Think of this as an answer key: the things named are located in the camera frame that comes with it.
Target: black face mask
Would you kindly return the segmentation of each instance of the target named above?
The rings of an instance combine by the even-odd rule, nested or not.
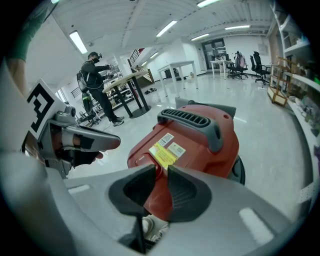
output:
[[[96,63],[98,63],[100,60],[99,60],[98,58],[93,58],[92,61],[93,61],[94,64],[96,64]]]

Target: black jacket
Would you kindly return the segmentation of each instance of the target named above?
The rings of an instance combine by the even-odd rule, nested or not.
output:
[[[89,88],[93,88],[89,89],[89,91],[94,90],[96,88],[101,89],[101,91],[104,89],[104,80],[103,77],[99,74],[99,72],[109,69],[109,65],[95,66],[95,64],[91,60],[88,60],[85,63],[83,63],[81,67],[83,78],[86,81],[87,86]]]

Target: yellow sticker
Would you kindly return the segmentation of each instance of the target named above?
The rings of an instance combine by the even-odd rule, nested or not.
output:
[[[173,155],[169,150],[165,149],[158,142],[155,143],[150,149],[150,153],[155,157],[160,165],[166,170],[168,165],[172,165],[178,158]]]

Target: red vacuum cleaner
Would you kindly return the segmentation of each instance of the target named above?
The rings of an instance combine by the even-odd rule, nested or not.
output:
[[[234,131],[236,108],[180,98],[176,98],[176,105],[178,109],[167,108],[158,114],[153,131],[130,151],[127,160],[129,168],[156,166],[155,186],[144,208],[164,221],[173,209],[167,186],[169,165],[245,184]]]

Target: black cap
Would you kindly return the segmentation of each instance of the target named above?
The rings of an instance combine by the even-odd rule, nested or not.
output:
[[[91,53],[88,55],[88,59],[89,59],[91,56],[97,56],[97,57],[99,57],[98,53],[96,53],[95,51],[91,52]]]

